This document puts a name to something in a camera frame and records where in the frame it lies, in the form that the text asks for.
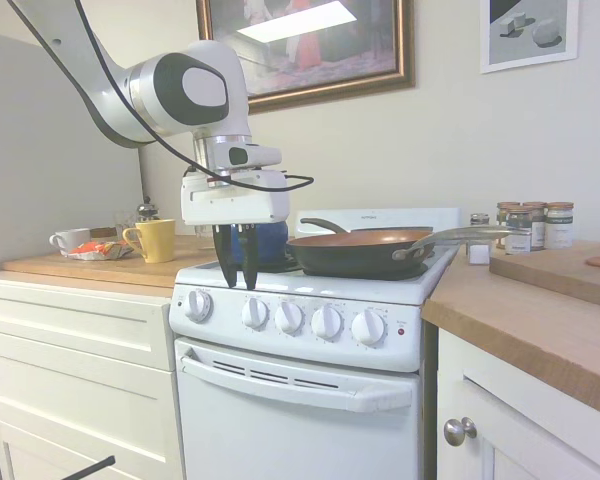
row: stove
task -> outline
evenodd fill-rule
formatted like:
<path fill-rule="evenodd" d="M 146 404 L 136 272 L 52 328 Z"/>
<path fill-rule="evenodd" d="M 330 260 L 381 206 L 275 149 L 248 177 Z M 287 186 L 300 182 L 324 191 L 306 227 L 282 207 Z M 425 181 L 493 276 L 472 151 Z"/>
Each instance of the stove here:
<path fill-rule="evenodd" d="M 426 222 L 422 210 L 444 210 L 450 220 L 435 230 L 457 226 L 456 209 L 414 210 L 418 225 Z M 414 210 L 404 210 L 398 226 L 413 225 Z M 355 226 L 346 225 L 341 213 L 339 221 Z M 399 222 L 395 211 L 387 222 Z M 187 268 L 176 278 L 171 327 L 187 337 L 265 354 L 414 372 L 421 361 L 421 306 L 456 252 L 457 247 L 436 247 L 424 262 L 426 271 L 415 278 L 332 278 L 296 270 L 260 273 L 255 291 L 247 291 L 244 282 L 227 288 L 217 263 Z"/>
<path fill-rule="evenodd" d="M 348 230 L 459 224 L 456 209 L 302 216 Z M 325 233 L 305 227 L 296 235 Z M 255 291 L 229 289 L 217 264 L 180 271 L 169 322 L 182 335 L 175 352 L 187 476 L 423 480 L 420 311 L 456 251 L 436 247 L 414 278 L 263 272 Z M 293 459 L 301 461 L 290 468 Z"/>

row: stove knob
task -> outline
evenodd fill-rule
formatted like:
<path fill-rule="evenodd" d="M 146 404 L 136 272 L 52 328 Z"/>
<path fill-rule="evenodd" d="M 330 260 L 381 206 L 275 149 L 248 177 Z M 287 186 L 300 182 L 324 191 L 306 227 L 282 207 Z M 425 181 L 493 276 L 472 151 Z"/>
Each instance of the stove knob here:
<path fill-rule="evenodd" d="M 302 309 L 293 303 L 282 302 L 282 305 L 276 311 L 276 325 L 278 329 L 289 335 L 300 328 L 303 318 Z"/>
<path fill-rule="evenodd" d="M 384 321 L 377 313 L 365 310 L 351 324 L 353 337 L 364 345 L 375 345 L 384 335 Z"/>
<path fill-rule="evenodd" d="M 242 323 L 253 329 L 264 325 L 269 316 L 267 305 L 257 298 L 250 298 L 242 308 Z"/>
<path fill-rule="evenodd" d="M 329 340 L 342 328 L 342 317 L 333 307 L 322 307 L 313 314 L 311 329 L 316 336 Z"/>
<path fill-rule="evenodd" d="M 212 303 L 211 297 L 207 292 L 194 290 L 193 292 L 189 292 L 184 302 L 184 314 L 192 322 L 203 322 L 209 316 Z"/>

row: cabinet knob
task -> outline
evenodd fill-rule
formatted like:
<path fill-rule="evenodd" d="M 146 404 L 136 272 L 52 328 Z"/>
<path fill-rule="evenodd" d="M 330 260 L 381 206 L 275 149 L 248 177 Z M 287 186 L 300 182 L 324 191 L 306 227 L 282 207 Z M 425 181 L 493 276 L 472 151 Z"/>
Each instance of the cabinet knob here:
<path fill-rule="evenodd" d="M 444 424 L 444 438 L 452 447 L 459 447 L 464 442 L 464 437 L 476 438 L 478 430 L 470 418 L 464 417 L 462 421 L 455 418 L 447 420 Z"/>

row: frying pan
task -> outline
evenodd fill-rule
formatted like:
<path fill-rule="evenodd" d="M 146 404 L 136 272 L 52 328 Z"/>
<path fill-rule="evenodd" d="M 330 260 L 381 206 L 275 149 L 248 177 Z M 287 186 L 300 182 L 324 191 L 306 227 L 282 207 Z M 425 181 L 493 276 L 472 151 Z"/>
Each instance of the frying pan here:
<path fill-rule="evenodd" d="M 324 276 L 368 276 L 415 269 L 429 256 L 435 244 L 457 245 L 470 240 L 496 240 L 510 233 L 529 235 L 526 230 L 479 225 L 431 233 L 429 230 L 357 230 L 318 218 L 303 218 L 334 231 L 334 234 L 304 237 L 287 242 L 291 254 L 305 272 Z"/>

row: blue pot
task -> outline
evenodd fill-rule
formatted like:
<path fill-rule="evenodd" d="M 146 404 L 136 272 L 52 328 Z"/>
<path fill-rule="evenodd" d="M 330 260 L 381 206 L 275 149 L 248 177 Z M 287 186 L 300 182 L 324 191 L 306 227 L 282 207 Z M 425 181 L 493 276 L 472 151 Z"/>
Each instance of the blue pot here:
<path fill-rule="evenodd" d="M 258 234 L 258 261 L 276 263 L 284 260 L 289 229 L 286 222 L 262 223 L 256 225 Z M 242 263 L 244 255 L 238 242 L 238 227 L 231 227 L 231 253 L 237 263 Z"/>

